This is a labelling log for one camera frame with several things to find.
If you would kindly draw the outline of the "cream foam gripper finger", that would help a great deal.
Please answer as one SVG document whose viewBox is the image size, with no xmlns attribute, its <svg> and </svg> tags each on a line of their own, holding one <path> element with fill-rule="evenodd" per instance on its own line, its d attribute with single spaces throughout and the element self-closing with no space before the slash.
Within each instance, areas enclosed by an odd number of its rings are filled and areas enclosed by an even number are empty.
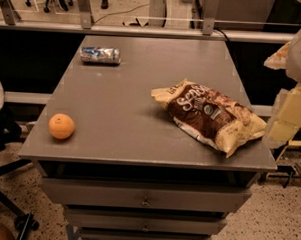
<svg viewBox="0 0 301 240">
<path fill-rule="evenodd" d="M 301 128 L 301 83 L 291 90 L 282 89 L 272 106 L 263 142 L 278 149 L 292 139 Z"/>
</svg>

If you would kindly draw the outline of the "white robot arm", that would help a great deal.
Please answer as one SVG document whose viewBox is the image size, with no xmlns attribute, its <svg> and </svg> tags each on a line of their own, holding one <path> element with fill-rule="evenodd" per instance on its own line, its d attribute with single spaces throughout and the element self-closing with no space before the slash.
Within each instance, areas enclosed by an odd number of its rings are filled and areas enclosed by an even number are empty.
<svg viewBox="0 0 301 240">
<path fill-rule="evenodd" d="M 266 125 L 263 142 L 269 148 L 278 149 L 301 128 L 301 29 L 291 41 L 269 56 L 264 65 L 285 70 L 286 75 L 296 82 L 290 91 L 281 90 L 278 93 Z"/>
</svg>

